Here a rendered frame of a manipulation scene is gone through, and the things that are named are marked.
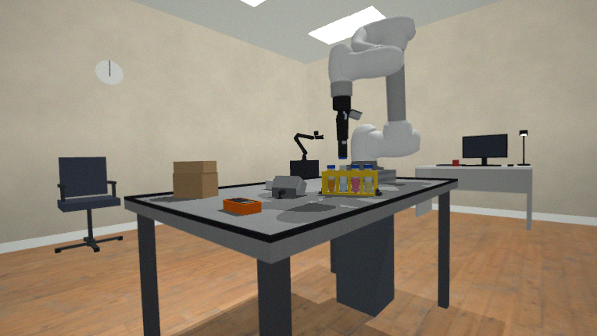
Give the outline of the brown cardboard box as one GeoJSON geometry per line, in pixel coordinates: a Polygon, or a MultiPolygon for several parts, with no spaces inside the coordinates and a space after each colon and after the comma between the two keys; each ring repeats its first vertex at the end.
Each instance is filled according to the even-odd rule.
{"type": "Polygon", "coordinates": [[[209,198],[217,195],[216,161],[173,162],[174,198],[209,198]]]}

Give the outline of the yellow rack with four tubes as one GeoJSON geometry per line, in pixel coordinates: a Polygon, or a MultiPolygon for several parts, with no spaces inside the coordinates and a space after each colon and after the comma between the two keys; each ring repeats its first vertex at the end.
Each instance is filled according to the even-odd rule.
{"type": "Polygon", "coordinates": [[[366,195],[366,196],[375,196],[375,189],[377,189],[377,171],[322,171],[322,194],[326,195],[366,195]],[[330,192],[328,191],[328,177],[335,177],[335,191],[330,192]],[[339,177],[348,177],[348,192],[342,193],[339,191],[339,177]],[[360,177],[360,192],[351,192],[351,177],[360,177]],[[374,193],[363,193],[363,177],[374,177],[374,193]]]}

